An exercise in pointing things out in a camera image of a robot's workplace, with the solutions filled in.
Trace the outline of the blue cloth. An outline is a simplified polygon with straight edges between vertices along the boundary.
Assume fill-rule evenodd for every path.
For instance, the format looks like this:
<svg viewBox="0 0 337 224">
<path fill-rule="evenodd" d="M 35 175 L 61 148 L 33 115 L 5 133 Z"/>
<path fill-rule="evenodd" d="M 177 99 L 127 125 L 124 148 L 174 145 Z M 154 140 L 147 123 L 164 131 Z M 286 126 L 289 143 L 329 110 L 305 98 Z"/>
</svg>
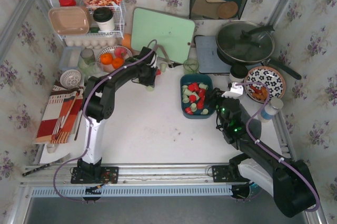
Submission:
<svg viewBox="0 0 337 224">
<path fill-rule="evenodd" d="M 241 137 L 242 139 L 249 141 L 252 140 L 251 136 L 247 133 L 246 130 L 246 125 L 248 120 L 251 118 L 247 110 L 243 107 L 242 104 L 239 104 L 240 108 L 240 116 L 239 116 L 239 122 L 241 123 L 241 126 L 243 128 L 243 136 Z M 249 131 L 251 132 L 251 135 L 255 139 L 260 139 L 261 134 L 262 134 L 262 124 L 258 119 L 252 119 L 248 125 Z"/>
</svg>

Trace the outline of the teal plastic storage basket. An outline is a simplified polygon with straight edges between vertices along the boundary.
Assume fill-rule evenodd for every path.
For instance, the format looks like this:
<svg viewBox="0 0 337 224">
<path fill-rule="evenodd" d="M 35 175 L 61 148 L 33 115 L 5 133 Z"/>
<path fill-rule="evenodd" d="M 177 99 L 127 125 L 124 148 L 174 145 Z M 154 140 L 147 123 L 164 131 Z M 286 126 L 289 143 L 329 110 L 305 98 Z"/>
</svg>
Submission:
<svg viewBox="0 0 337 224">
<path fill-rule="evenodd" d="M 197 100 L 194 102 L 194 103 L 204 103 L 204 109 L 208 109 L 209 110 L 209 113 L 207 115 L 201 115 L 201 111 L 200 109 L 197 109 L 196 112 L 194 112 L 192 115 L 189 115 L 187 114 L 184 109 L 186 107 L 190 107 L 190 105 L 192 104 L 191 102 L 187 103 L 187 104 L 184 104 L 182 102 L 182 97 L 183 95 L 185 95 L 183 92 L 182 92 L 182 86 L 183 85 L 190 85 L 190 84 L 193 84 L 193 83 L 198 83 L 198 85 L 200 83 L 204 83 L 204 84 L 207 84 L 209 86 L 208 90 L 207 91 L 210 91 L 213 89 L 213 82 L 211 80 L 211 78 L 208 76 L 208 75 L 202 75 L 202 74 L 187 74 L 187 75 L 184 75 L 181 80 L 180 80 L 180 93 L 181 93 L 181 109 L 183 111 L 183 115 L 188 118 L 188 119 L 206 119 L 206 118 L 209 118 L 213 113 L 214 113 L 214 110 L 210 109 L 206 104 L 205 104 L 205 96 L 206 96 L 206 93 L 205 93 L 205 96 L 204 97 L 200 97 L 198 95 L 198 92 L 200 90 L 199 89 L 195 89 L 195 91 L 193 92 L 193 95 L 196 96 Z"/>
</svg>

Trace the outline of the red coffee capsule bottom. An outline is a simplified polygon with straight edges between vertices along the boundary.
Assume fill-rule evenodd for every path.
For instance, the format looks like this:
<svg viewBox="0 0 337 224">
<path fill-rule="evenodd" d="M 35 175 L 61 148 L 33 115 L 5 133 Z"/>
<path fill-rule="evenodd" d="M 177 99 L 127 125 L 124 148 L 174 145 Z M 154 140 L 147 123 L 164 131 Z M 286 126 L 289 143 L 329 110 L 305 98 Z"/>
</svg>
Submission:
<svg viewBox="0 0 337 224">
<path fill-rule="evenodd" d="M 189 114 L 189 115 L 192 115 L 192 114 L 193 114 L 193 112 L 192 112 L 192 110 L 191 110 L 190 107 L 186 107 L 186 108 L 184 109 L 184 111 L 185 111 L 187 114 Z"/>
</svg>

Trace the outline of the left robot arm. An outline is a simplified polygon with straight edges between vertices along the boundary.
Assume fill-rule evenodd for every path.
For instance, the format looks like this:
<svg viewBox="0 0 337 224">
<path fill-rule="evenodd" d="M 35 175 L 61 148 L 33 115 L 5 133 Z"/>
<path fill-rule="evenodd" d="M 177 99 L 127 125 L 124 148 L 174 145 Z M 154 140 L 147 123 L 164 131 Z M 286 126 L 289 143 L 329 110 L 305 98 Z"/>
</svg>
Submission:
<svg viewBox="0 0 337 224">
<path fill-rule="evenodd" d="M 83 117 L 86 122 L 84 153 L 77 167 L 97 177 L 101 173 L 103 131 L 115 108 L 115 93 L 131 80 L 153 88 L 157 73 L 155 50 L 143 47 L 139 55 L 129 57 L 124 64 L 102 77 L 90 77 L 83 99 Z"/>
</svg>

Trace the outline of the green coffee capsule lone bottom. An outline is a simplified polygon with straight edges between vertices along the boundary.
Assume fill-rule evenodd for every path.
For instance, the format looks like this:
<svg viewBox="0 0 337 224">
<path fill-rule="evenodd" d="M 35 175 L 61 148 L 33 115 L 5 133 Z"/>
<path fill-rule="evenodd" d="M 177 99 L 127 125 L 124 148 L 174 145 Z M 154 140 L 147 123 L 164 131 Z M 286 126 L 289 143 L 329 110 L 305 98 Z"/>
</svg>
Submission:
<svg viewBox="0 0 337 224">
<path fill-rule="evenodd" d="M 188 88 L 187 85 L 183 85 L 183 86 L 182 86 L 182 92 L 184 92 L 187 88 Z"/>
</svg>

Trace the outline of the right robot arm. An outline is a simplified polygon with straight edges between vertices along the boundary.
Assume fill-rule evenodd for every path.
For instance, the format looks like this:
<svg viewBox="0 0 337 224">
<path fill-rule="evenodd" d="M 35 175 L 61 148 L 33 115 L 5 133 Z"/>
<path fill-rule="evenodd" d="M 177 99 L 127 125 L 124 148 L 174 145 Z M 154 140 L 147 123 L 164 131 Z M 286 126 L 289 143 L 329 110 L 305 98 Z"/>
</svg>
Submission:
<svg viewBox="0 0 337 224">
<path fill-rule="evenodd" d="M 216 112 L 216 128 L 225 141 L 242 152 L 243 160 L 253 163 L 245 171 L 240 161 L 237 173 L 267 191 L 289 218 L 302 211 L 317 211 L 321 203 L 308 166 L 301 160 L 283 157 L 254 137 L 249 128 L 253 116 L 243 120 L 247 111 L 233 98 L 233 91 L 242 87 L 243 83 L 234 83 L 229 91 L 214 88 L 206 96 L 206 103 Z"/>
</svg>

